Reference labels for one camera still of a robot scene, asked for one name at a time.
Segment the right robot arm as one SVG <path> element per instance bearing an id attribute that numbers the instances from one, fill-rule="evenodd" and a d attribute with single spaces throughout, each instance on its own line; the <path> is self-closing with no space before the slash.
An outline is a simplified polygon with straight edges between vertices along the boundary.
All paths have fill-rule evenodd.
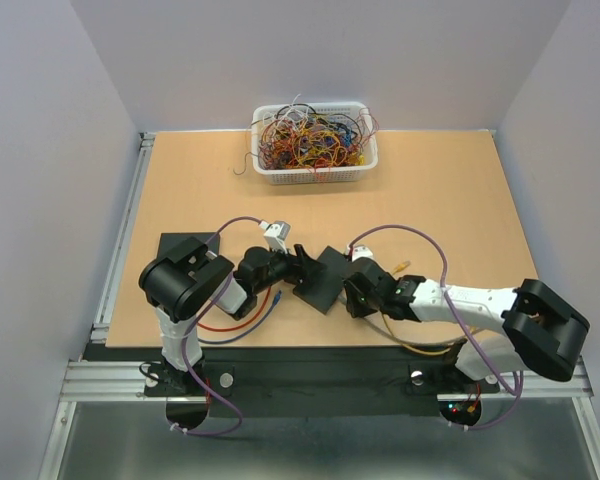
<path id="1" fill-rule="evenodd" d="M 441 381 L 452 390 L 462 390 L 494 370 L 530 370 L 567 382 L 590 329 L 580 312 L 535 279 L 517 288 L 443 286 L 417 275 L 396 279 L 373 259 L 359 258 L 348 268 L 344 288 L 352 317 L 379 312 L 397 321 L 440 321 L 494 332 L 483 342 L 469 340 L 457 356 L 441 364 Z"/>

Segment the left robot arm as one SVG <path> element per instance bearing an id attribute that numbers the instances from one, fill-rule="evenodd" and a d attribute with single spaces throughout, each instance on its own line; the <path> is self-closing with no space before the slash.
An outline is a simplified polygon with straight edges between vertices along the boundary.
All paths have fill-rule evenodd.
<path id="1" fill-rule="evenodd" d="M 159 319 L 162 361 L 148 368 L 146 377 L 182 394 L 195 392 L 202 384 L 203 371 L 195 364 L 202 351 L 192 336 L 201 309 L 215 305 L 240 320 L 256 306 L 260 292 L 280 281 L 293 285 L 295 296 L 323 314 L 338 297 L 327 266 L 308 256 L 300 244 L 292 253 L 251 247 L 235 265 L 190 237 L 149 263 L 139 287 Z"/>

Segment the white plastic basket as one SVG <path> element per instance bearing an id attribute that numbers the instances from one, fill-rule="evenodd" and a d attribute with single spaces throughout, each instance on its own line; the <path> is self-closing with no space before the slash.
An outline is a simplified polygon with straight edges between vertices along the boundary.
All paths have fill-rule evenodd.
<path id="1" fill-rule="evenodd" d="M 377 131 L 356 101 L 265 105 L 253 112 L 247 157 L 272 185 L 356 182 L 378 165 Z"/>

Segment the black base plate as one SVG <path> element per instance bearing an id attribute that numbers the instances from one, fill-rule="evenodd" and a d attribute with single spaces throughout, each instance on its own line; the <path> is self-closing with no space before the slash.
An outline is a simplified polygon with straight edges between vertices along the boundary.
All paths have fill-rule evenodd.
<path id="1" fill-rule="evenodd" d="M 171 422 L 201 427 L 208 418 L 438 416 L 441 395 L 459 400 L 495 393 L 471 380 L 452 357 L 418 356 L 398 346 L 206 347 L 195 372 L 219 394 L 214 399 L 188 373 L 188 389 L 157 384 Z"/>

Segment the aluminium frame rail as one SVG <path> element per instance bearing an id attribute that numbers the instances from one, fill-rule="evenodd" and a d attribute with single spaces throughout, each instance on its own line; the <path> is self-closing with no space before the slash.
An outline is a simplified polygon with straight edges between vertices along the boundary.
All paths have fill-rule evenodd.
<path id="1" fill-rule="evenodd" d="M 445 417 L 452 397 L 362 380 L 356 363 L 310 362 L 243 405 L 209 438 L 173 431 L 166 398 L 143 394 L 133 362 L 71 363 L 43 479 L 600 479 L 600 428 L 584 367 L 567 384 L 530 374 L 523 396 L 482 397 L 474 431 Z"/>

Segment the black network switch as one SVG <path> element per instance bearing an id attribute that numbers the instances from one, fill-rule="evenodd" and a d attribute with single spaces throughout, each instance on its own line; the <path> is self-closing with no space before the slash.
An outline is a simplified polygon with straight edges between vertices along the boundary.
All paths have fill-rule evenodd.
<path id="1" fill-rule="evenodd" d="M 314 282 L 295 285 L 292 292 L 313 309 L 327 315 L 344 288 L 349 260 L 331 246 L 327 246 L 316 260 L 325 265 L 323 274 Z"/>
<path id="2" fill-rule="evenodd" d="M 218 254 L 220 236 L 213 232 L 162 233 L 157 259 L 170 258 L 174 263 L 184 260 L 190 262 L 192 257 L 200 254 L 203 244 L 208 252 Z"/>

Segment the left side aluminium rail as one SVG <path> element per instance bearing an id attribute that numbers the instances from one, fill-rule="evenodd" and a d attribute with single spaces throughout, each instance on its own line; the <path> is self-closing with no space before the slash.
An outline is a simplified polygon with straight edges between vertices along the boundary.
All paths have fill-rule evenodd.
<path id="1" fill-rule="evenodd" d="M 109 263 L 106 281 L 102 290 L 96 315 L 93 320 L 89 342 L 105 343 L 111 325 L 115 301 L 121 283 L 126 256 L 129 250 L 133 225 L 156 138 L 155 132 L 142 132 L 135 170 L 123 210 L 121 224 Z"/>

